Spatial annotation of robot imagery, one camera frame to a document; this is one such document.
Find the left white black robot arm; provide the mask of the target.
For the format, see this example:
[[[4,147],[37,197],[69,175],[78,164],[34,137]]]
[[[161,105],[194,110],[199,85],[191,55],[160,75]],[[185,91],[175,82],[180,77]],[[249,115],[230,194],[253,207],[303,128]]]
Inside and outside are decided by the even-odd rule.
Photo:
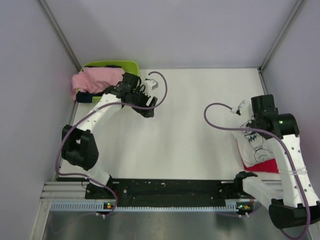
[[[96,185],[96,192],[102,198],[109,198],[114,187],[108,183],[111,176],[103,169],[99,159],[96,136],[102,133],[111,117],[124,106],[133,106],[145,118],[154,117],[153,107],[158,99],[151,96],[151,91],[157,88],[156,80],[141,80],[139,76],[126,72],[121,81],[104,90],[98,103],[83,120],[63,128],[62,159],[82,169],[80,175]]]

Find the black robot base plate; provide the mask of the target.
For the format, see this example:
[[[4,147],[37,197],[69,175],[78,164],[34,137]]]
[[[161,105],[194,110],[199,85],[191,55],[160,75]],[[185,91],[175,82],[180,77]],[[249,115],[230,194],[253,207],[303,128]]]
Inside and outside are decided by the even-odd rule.
[[[253,198],[234,188],[232,181],[182,179],[113,178],[104,187],[89,183],[87,200],[114,200],[118,207],[224,207],[226,200],[244,200],[245,209]]]

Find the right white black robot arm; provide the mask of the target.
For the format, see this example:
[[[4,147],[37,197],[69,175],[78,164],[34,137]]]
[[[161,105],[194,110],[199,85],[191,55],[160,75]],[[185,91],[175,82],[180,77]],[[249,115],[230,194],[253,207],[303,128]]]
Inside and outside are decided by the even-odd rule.
[[[234,111],[242,130],[233,135],[244,166],[275,160],[282,183],[282,193],[278,193],[256,176],[249,176],[233,185],[234,194],[257,198],[280,230],[318,223],[320,199],[308,177],[296,118],[291,113],[279,113],[271,94],[243,100]]]

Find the white and green t-shirt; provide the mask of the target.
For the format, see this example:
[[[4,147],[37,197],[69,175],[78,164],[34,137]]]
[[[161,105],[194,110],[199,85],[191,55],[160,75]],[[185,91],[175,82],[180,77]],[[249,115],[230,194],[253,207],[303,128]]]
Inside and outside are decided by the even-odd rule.
[[[231,133],[237,141],[239,153],[245,167],[253,167],[274,159],[274,154],[269,144],[258,132],[242,130],[232,131]]]

